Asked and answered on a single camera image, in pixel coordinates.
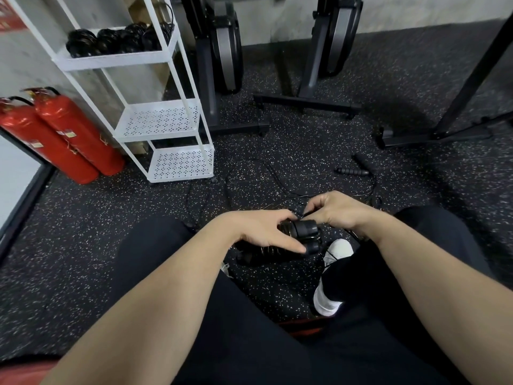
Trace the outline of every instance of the shelf tier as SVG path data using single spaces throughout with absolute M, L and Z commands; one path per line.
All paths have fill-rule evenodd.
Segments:
M 122 30 L 123 28 L 125 27 L 114 27 L 111 29 Z M 98 31 L 99 29 L 91 30 L 95 35 Z M 72 58 L 68 50 L 66 50 L 66 46 L 63 45 L 55 54 L 53 61 L 62 71 L 101 69 L 116 66 L 130 66 L 132 64 L 160 64 L 171 61 L 170 54 L 172 56 L 179 37 L 180 31 L 175 25 L 173 33 L 171 34 L 171 40 L 169 41 L 169 51 L 143 51 L 140 53 L 99 55 L 83 58 Z
M 155 149 L 148 171 L 148 181 L 185 181 L 213 177 L 211 168 L 214 160 L 214 146 L 204 144 L 203 147 L 207 153 L 208 162 L 203 159 L 198 145 Z
M 182 100 L 130 104 L 119 118 L 114 138 L 125 143 L 195 136 L 200 123 L 200 103 L 195 98 L 189 98 L 187 103 L 194 128 Z

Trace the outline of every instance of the person's left hand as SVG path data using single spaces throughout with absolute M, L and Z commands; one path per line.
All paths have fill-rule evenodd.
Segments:
M 278 229 L 280 222 L 291 219 L 297 220 L 288 209 L 278 210 L 245 210 L 223 213 L 219 218 L 234 229 L 238 240 L 246 240 L 260 247 L 277 246 L 293 252 L 306 252 L 298 240 L 285 235 Z

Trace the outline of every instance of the fire extinguisher handle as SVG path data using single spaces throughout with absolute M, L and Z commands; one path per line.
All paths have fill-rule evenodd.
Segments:
M 55 89 L 55 88 L 53 88 L 53 87 L 51 87 L 51 86 L 45 86 L 45 89 L 47 89 L 47 90 L 49 90 L 49 91 L 53 92 L 56 96 L 60 96 L 60 95 L 61 95 L 61 94 L 58 92 L 58 90 L 57 90 L 57 89 Z
M 33 103 L 31 103 L 29 100 L 27 100 L 26 98 L 23 98 L 23 97 L 19 97 L 19 96 L 11 96 L 9 97 L 9 100 L 11 101 L 14 101 L 14 100 L 18 100 L 18 101 L 21 101 L 22 103 L 25 103 L 27 105 L 30 105 L 30 106 L 34 106 Z

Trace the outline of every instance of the fire extinguisher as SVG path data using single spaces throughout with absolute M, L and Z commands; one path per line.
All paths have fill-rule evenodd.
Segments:
M 52 87 L 25 89 L 34 99 L 35 110 L 101 173 L 113 175 L 125 166 L 119 151 L 110 146 L 93 123 L 69 97 Z
M 28 105 L 15 106 L 14 100 Z M 0 125 L 79 184 L 98 178 L 98 170 L 39 118 L 29 100 L 16 96 L 0 98 Z

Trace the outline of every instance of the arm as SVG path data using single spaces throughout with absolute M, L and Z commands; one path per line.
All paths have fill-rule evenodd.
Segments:
M 513 383 L 513 292 L 414 229 L 339 192 L 311 199 L 318 223 L 373 240 L 426 330 L 473 384 Z
M 200 328 L 221 261 L 235 242 L 305 252 L 277 229 L 288 210 L 224 213 L 106 312 L 42 385 L 169 385 Z

